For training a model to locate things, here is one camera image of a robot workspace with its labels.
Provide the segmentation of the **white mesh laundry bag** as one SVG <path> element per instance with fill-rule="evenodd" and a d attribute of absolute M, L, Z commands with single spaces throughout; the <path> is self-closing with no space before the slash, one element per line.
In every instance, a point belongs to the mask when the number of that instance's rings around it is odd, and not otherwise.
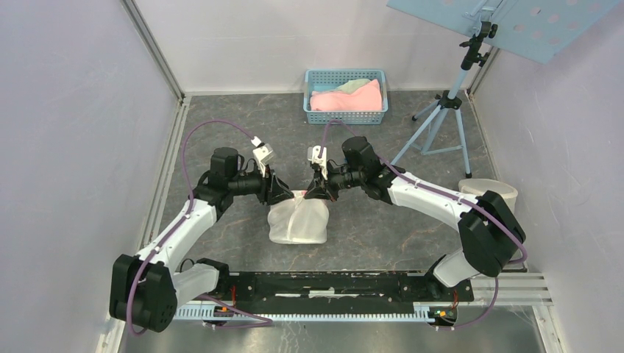
<path fill-rule="evenodd" d="M 325 200 L 306 199 L 295 190 L 294 197 L 272 205 L 267 215 L 269 240 L 288 245 L 322 244 L 327 241 L 329 210 Z"/>

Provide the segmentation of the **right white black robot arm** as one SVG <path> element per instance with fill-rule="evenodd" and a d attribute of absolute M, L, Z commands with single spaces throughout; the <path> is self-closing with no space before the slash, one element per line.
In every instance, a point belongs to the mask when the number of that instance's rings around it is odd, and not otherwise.
<path fill-rule="evenodd" d="M 360 188 L 374 200 L 428 215 L 454 229 L 461 247 L 434 263 L 425 291 L 435 300 L 446 299 L 455 286 L 479 274 L 497 277 L 506 265 L 527 257 L 526 235 L 504 198 L 492 190 L 481 196 L 443 188 L 416 178 L 379 157 L 364 136 L 343 142 L 345 164 L 327 159 L 324 146 L 308 150 L 314 171 L 307 199 L 334 202 L 342 190 Z"/>

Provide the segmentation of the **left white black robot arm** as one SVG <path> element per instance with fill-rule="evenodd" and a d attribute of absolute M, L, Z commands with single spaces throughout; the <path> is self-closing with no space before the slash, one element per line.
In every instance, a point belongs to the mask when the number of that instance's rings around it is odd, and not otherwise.
<path fill-rule="evenodd" d="M 113 264 L 109 314 L 129 327 L 162 332 L 177 309 L 208 294 L 223 299 L 232 293 L 226 263 L 202 258 L 179 272 L 190 248 L 221 219 L 236 196 L 254 195 L 272 206 L 294 194 L 269 167 L 272 147 L 253 150 L 251 171 L 234 148 L 217 148 L 177 217 L 135 255 L 122 254 Z"/>

